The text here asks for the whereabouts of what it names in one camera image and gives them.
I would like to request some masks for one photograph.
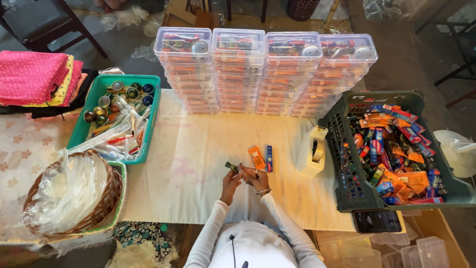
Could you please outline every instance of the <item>pink polka dot fabric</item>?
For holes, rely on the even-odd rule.
[[[76,89],[76,85],[78,84],[78,80],[81,78],[82,68],[83,62],[73,61],[73,74],[71,75],[71,82],[69,83],[68,91],[66,92],[66,98],[64,99],[63,104],[58,105],[59,107],[69,106],[73,92]]]
[[[0,52],[0,103],[42,104],[63,73],[68,57],[64,53]]]

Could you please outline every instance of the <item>small green bottle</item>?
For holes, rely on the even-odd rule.
[[[231,170],[233,170],[234,172],[238,173],[238,167],[235,166],[234,164],[231,164],[230,162],[227,161],[227,163],[225,164],[226,167],[230,168]]]

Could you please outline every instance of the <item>teal plastic tray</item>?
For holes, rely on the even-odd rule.
[[[139,75],[139,74],[101,74],[94,79],[91,90],[89,91],[84,108],[79,115],[78,121],[74,126],[73,134],[69,139],[68,149],[73,148],[86,140],[88,131],[91,124],[84,122],[83,114],[85,111],[94,110],[98,106],[98,100],[104,96],[107,91],[107,87],[110,87],[116,80],[122,80],[124,85],[130,85],[137,82],[141,85],[150,83],[155,85],[154,91],[154,103],[152,104],[152,110],[150,111],[149,123],[147,125],[147,132],[144,134],[144,140],[142,141],[142,148],[144,153],[139,159],[134,161],[121,161],[126,165],[136,165],[146,161],[147,154],[149,153],[150,141],[152,139],[152,133],[154,132],[155,118],[157,115],[157,109],[160,102],[160,78],[155,75]]]

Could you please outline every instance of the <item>wooden stick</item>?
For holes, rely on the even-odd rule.
[[[324,23],[324,31],[326,33],[330,33],[329,25],[332,18],[334,17],[334,14],[336,13],[336,10],[339,4],[340,4],[340,0],[334,0],[334,2],[332,3],[332,6],[330,7],[329,14],[327,15],[327,19],[325,20],[325,23]]]

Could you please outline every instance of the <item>dark basket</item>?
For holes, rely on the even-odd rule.
[[[295,21],[307,21],[316,10],[320,0],[289,0],[288,16]]]
[[[377,191],[365,178],[365,172],[359,161],[357,147],[354,144],[350,130],[349,115],[361,115],[375,104],[400,105],[402,110],[418,116],[418,124],[426,128],[422,133],[432,141],[430,147],[436,152],[433,156],[436,167],[441,172],[441,179],[446,185],[448,194],[442,195],[444,203],[388,206],[378,197]],[[339,188],[336,189],[337,210],[351,212],[353,210],[387,209],[387,210],[413,210],[426,208],[444,208],[456,206],[472,206],[476,204],[474,188],[459,179],[453,178],[448,162],[436,141],[433,132],[428,129],[426,120],[421,116],[425,102],[417,91],[391,91],[391,92],[351,92],[342,93],[342,97],[319,119],[319,125],[329,129],[326,136],[330,154],[334,161],[336,179]],[[349,144],[349,150],[342,150],[344,143]]]

